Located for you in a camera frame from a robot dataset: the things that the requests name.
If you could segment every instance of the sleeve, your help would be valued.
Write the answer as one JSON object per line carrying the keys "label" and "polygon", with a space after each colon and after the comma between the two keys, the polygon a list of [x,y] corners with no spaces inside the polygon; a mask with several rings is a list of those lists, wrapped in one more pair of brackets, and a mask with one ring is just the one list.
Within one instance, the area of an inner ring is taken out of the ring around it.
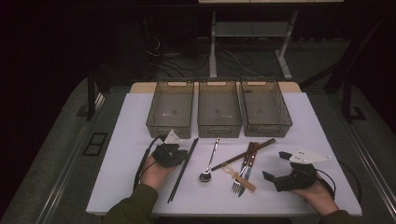
{"label": "sleeve", "polygon": [[345,210],[333,212],[326,217],[320,219],[320,224],[356,224],[350,214]]}
{"label": "sleeve", "polygon": [[120,201],[107,212],[102,224],[149,224],[157,200],[157,190],[139,184],[130,198]]}

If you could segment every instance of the plastic storage bin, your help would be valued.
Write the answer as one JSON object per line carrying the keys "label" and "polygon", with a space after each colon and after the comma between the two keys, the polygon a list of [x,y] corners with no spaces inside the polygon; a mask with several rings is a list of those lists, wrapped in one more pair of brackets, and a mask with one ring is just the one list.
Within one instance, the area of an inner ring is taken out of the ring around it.
{"label": "plastic storage bin", "polygon": [[193,78],[158,80],[146,122],[151,137],[174,130],[179,138],[191,138],[193,92]]}
{"label": "plastic storage bin", "polygon": [[235,78],[212,77],[199,81],[198,133],[203,138],[237,138],[242,118]]}
{"label": "plastic storage bin", "polygon": [[291,117],[274,78],[241,78],[239,99],[245,136],[284,137],[289,131]]}

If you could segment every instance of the fork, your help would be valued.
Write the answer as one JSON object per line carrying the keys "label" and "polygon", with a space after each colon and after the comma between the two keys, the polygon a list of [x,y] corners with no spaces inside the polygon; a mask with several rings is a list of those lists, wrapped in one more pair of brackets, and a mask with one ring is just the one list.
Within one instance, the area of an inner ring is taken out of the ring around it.
{"label": "fork", "polygon": [[[242,174],[245,172],[246,170],[246,166],[244,166],[244,168],[241,170],[241,173],[239,173],[239,176],[242,176]],[[239,190],[241,189],[241,183],[239,183],[239,181],[237,179],[233,180],[233,192],[234,193],[239,193]]]}

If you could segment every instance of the white tabletop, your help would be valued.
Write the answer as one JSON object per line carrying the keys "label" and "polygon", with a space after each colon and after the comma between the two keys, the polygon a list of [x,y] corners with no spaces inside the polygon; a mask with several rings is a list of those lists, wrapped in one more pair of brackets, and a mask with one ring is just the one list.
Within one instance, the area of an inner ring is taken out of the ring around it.
{"label": "white tabletop", "polygon": [[[305,93],[283,93],[293,125],[284,138],[261,149],[257,153],[249,181],[256,186],[254,193],[246,192],[238,198],[232,191],[233,180],[221,169],[212,172],[212,180],[202,183],[199,174],[205,170],[212,152],[215,138],[200,138],[190,162],[180,181],[172,202],[167,203],[172,188],[181,170],[179,166],[159,191],[153,215],[158,216],[205,216],[205,217],[296,217],[315,214],[299,196],[289,192],[277,192],[273,183],[264,180],[262,171],[275,176],[288,175],[290,163],[278,156],[279,151],[293,153],[298,147],[333,157],[332,161],[315,163],[315,167],[326,172],[335,181],[335,201],[341,209],[352,216],[361,216],[361,207],[347,183],[347,179],[335,159],[332,149],[318,122],[318,118]],[[134,175],[152,138],[146,127],[152,93],[129,93],[122,106],[116,128],[111,137],[106,156],[97,177],[87,212],[98,216],[106,212],[133,191]],[[180,144],[180,149],[190,149],[193,139],[198,137],[197,95],[192,114],[192,137]],[[243,130],[239,138],[221,138],[213,165],[220,164],[244,152],[249,142],[265,142],[266,137],[245,137]],[[235,161],[232,166],[239,170],[242,164]],[[332,182],[323,176],[332,186]]]}

